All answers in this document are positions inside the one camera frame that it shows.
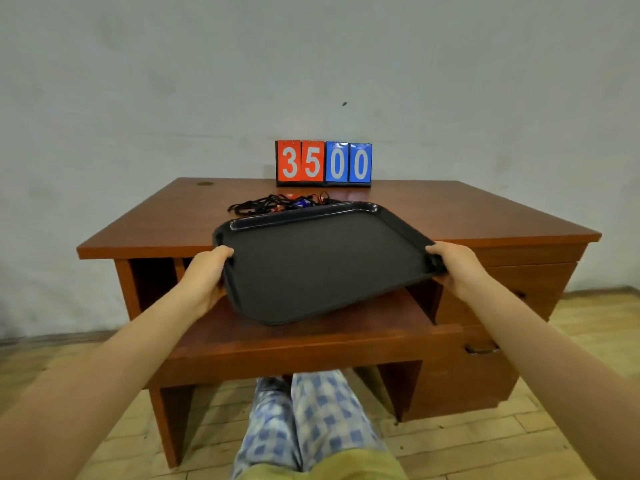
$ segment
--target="forearm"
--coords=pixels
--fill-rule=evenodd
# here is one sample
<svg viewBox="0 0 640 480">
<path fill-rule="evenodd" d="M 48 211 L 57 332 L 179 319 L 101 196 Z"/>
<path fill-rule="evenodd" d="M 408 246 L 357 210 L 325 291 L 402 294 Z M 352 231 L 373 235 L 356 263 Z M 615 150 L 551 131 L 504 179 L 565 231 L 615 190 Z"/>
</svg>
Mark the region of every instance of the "forearm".
<svg viewBox="0 0 640 480">
<path fill-rule="evenodd" d="M 170 292 L 96 350 L 44 373 L 0 419 L 0 437 L 12 438 L 0 478 L 75 478 L 195 321 L 185 299 Z"/>
<path fill-rule="evenodd" d="M 640 478 L 640 391 L 492 278 L 468 304 L 599 479 Z"/>
</svg>

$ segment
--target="wooden desk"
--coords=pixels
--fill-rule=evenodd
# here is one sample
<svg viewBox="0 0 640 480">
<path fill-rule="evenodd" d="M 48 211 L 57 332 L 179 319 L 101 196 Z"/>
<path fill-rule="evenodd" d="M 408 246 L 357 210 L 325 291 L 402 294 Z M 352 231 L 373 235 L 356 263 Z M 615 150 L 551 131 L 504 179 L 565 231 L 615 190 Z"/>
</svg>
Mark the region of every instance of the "wooden desk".
<svg viewBox="0 0 640 480">
<path fill-rule="evenodd" d="M 81 259 L 114 259 L 130 319 L 212 249 L 233 203 L 277 189 L 272 180 L 178 178 L 89 240 Z M 327 189 L 378 203 L 435 240 L 466 244 L 544 319 L 589 242 L 600 234 L 460 182 L 390 181 Z M 399 420 L 491 408 L 518 379 L 475 315 L 433 281 L 283 326 L 236 315 L 226 299 L 181 339 L 148 384 L 169 466 L 180 463 L 196 384 L 377 365 Z"/>
</svg>

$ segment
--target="drawer handle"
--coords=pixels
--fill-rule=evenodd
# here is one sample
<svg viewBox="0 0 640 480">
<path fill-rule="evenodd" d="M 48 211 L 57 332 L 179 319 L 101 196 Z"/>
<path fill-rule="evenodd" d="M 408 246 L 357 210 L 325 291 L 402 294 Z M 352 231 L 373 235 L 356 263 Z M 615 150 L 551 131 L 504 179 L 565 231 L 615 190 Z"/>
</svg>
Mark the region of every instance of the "drawer handle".
<svg viewBox="0 0 640 480">
<path fill-rule="evenodd" d="M 524 299 L 527 297 L 527 294 L 524 293 L 524 291 L 520 291 L 520 290 L 510 290 L 510 291 L 520 299 Z"/>
<path fill-rule="evenodd" d="M 500 347 L 495 342 L 493 343 L 494 347 L 492 349 L 475 349 L 472 346 L 465 345 L 465 352 L 469 355 L 487 355 L 487 354 L 495 354 L 496 352 L 501 352 Z"/>
</svg>

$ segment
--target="right hand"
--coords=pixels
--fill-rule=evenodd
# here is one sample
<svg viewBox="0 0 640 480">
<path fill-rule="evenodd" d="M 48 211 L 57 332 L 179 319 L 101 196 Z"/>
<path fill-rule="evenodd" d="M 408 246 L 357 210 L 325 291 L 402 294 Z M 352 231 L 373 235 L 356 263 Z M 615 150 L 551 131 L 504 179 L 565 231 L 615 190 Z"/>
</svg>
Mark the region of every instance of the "right hand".
<svg viewBox="0 0 640 480">
<path fill-rule="evenodd" d="M 436 241 L 435 245 L 427 246 L 426 249 L 430 254 L 442 256 L 449 271 L 447 274 L 434 277 L 434 280 L 464 302 L 468 302 L 478 289 L 492 281 L 475 252 L 466 246 Z"/>
</svg>

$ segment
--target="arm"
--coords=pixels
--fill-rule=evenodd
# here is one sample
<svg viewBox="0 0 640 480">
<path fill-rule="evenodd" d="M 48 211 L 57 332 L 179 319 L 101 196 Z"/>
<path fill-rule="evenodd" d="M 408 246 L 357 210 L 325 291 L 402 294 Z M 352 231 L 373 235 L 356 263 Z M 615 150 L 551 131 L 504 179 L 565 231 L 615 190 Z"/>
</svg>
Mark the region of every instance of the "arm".
<svg viewBox="0 0 640 480">
<path fill-rule="evenodd" d="M 0 479 L 76 478 L 184 332 L 222 297 L 218 281 L 232 254 L 225 246 L 198 254 L 180 284 L 103 345 L 39 377 L 0 418 Z"/>
<path fill-rule="evenodd" d="M 494 280 L 474 252 L 438 242 L 439 281 L 476 313 L 599 479 L 640 479 L 640 390 L 544 322 Z"/>
</svg>

